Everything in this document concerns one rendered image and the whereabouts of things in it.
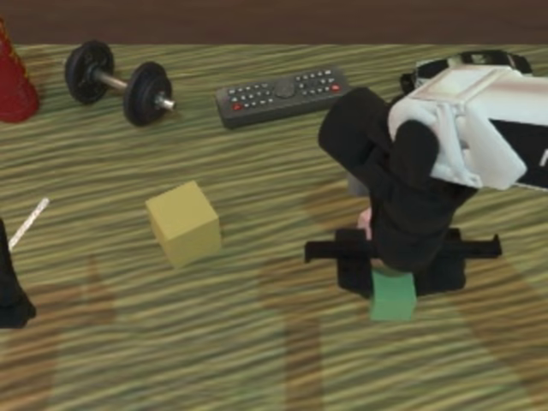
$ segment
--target yellow block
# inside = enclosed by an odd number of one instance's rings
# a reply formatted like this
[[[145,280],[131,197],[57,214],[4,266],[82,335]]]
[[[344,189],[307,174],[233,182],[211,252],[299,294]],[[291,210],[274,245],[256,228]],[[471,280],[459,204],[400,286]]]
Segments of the yellow block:
[[[146,210],[152,232],[175,268],[221,248],[219,217],[196,182],[149,199]]]

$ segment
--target red cylinder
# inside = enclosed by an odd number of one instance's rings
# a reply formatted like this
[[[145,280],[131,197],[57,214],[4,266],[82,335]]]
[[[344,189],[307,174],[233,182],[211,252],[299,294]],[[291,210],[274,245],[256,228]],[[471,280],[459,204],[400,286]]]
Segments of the red cylinder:
[[[0,17],[0,122],[23,122],[40,106],[36,88]]]

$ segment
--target remote control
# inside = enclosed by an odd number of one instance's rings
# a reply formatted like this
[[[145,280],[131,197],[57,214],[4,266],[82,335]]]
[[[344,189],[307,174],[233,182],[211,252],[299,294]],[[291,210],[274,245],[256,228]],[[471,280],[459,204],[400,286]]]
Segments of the remote control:
[[[327,110],[348,91],[343,71],[329,67],[223,87],[217,90],[215,98],[223,125],[239,128]]]

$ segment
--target black dumbbell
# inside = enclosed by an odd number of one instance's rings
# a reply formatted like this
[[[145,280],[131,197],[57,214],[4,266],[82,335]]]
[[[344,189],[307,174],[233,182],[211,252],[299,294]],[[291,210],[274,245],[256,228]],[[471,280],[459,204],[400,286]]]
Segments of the black dumbbell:
[[[98,102],[109,87],[124,91],[123,112],[133,125],[141,127],[173,111],[171,81],[165,69],[154,62],[141,64],[126,82],[114,74],[110,47],[92,40],[75,49],[65,62],[65,81],[72,97],[82,104]]]

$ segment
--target green block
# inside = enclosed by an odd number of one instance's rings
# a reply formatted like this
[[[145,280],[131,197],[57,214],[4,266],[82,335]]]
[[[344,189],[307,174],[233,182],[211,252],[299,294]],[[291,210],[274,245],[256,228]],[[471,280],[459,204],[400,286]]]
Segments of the green block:
[[[413,274],[386,268],[373,270],[372,321],[409,321],[417,307]]]

